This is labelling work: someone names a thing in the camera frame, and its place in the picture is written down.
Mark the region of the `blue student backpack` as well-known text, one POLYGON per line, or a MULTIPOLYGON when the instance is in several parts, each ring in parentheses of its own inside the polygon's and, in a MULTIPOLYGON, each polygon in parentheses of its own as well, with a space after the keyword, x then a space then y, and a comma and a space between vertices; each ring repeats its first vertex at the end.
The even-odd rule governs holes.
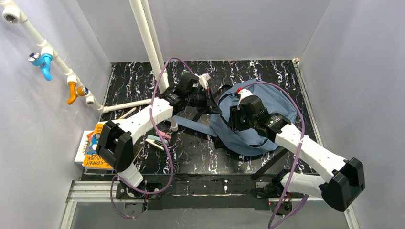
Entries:
POLYGON ((278 148, 273 141, 260 136, 254 129, 244 131, 231 131, 227 127, 230 106, 238 104, 234 95, 240 87, 246 87, 253 95, 261 98, 264 107, 270 114, 278 113, 295 123, 298 112, 292 101, 273 85, 263 84, 258 79, 248 80, 234 86, 223 85, 214 94, 218 99, 217 104, 222 110, 222 115, 211 115, 209 125, 175 116, 179 125, 198 131, 212 137, 215 148, 227 148, 242 156, 261 156, 278 148))

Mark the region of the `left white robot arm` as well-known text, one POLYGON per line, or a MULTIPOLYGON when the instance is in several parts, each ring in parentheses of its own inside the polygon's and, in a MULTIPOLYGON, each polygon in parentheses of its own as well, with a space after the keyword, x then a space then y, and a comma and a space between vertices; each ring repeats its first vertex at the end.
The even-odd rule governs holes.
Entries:
POLYGON ((133 116, 103 125, 96 153, 107 162, 128 186, 137 187, 143 176, 134 164, 134 144, 154 125, 159 124, 187 106, 202 114, 221 114, 208 85, 210 75, 184 73, 178 83, 167 88, 153 103, 133 116))

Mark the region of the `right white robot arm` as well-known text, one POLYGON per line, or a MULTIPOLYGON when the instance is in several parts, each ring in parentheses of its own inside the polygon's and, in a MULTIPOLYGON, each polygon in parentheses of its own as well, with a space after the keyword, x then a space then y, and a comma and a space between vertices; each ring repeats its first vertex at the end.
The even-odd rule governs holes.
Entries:
POLYGON ((254 129, 260 136, 294 152, 317 175, 280 172, 273 184, 289 193, 302 193, 323 199, 333 209, 344 212, 365 190, 363 163, 343 158, 313 141, 279 113, 269 113, 256 95, 242 97, 230 107, 231 130, 254 129))

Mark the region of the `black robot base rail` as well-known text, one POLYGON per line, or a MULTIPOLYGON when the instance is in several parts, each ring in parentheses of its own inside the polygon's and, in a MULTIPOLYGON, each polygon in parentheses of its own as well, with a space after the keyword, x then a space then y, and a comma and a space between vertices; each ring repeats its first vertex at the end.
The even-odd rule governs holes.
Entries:
POLYGON ((175 174, 168 189, 148 196, 148 210, 252 208, 269 210, 269 200, 253 189, 271 182, 273 174, 253 179, 252 174, 175 174))

